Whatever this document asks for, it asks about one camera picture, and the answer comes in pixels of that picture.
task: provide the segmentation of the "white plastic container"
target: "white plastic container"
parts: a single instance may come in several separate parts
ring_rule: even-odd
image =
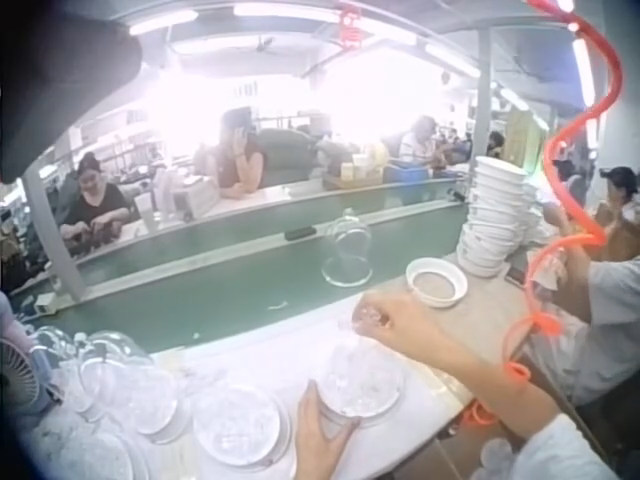
[[[416,279],[421,274],[440,275],[453,287],[453,295],[441,298],[423,292],[416,286]],[[406,279],[413,294],[423,303],[435,308],[448,308],[458,303],[469,288],[467,277],[451,262],[441,258],[418,258],[407,266]]]

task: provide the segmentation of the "glass jar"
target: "glass jar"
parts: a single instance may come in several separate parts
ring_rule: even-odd
[[[369,281],[371,229],[352,209],[333,222],[325,235],[327,256],[322,265],[325,280],[336,287],[357,287]]]

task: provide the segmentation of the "white work table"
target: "white work table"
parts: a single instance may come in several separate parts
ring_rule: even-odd
[[[506,331],[526,313],[523,293],[506,283],[502,276],[491,280],[471,276],[468,279],[466,297],[449,310],[433,310],[433,318],[479,355],[497,363]],[[404,279],[380,288],[403,289]],[[308,379],[340,339],[353,335],[344,326],[348,325],[358,299],[359,296],[349,297],[274,325],[202,346],[162,352],[156,359],[174,372],[188,371],[198,385],[226,379],[273,392],[286,406],[295,426],[296,406]],[[521,343],[527,333],[522,331],[515,343]],[[511,346],[510,352],[517,346]],[[354,434],[336,479],[368,479],[390,471],[430,441],[471,401],[471,394],[455,379],[407,359],[402,361],[407,373],[403,398],[380,422],[361,427]],[[156,448],[162,452],[158,458],[163,480],[235,478],[227,470],[216,467],[191,431],[175,444]],[[242,478],[291,478],[294,464],[291,444],[278,463]]]

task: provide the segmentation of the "clear plastic lid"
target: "clear plastic lid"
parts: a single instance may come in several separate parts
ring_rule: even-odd
[[[218,462],[251,467],[276,447],[283,421],[277,403],[265,392],[244,385],[217,385],[201,395],[194,411],[200,444]]]
[[[338,287],[366,283],[372,274],[371,229],[349,208],[329,226],[325,237],[327,255],[322,274],[327,282]]]
[[[319,375],[325,406],[346,418],[373,418],[389,411],[404,389],[397,358],[373,342],[341,343]]]

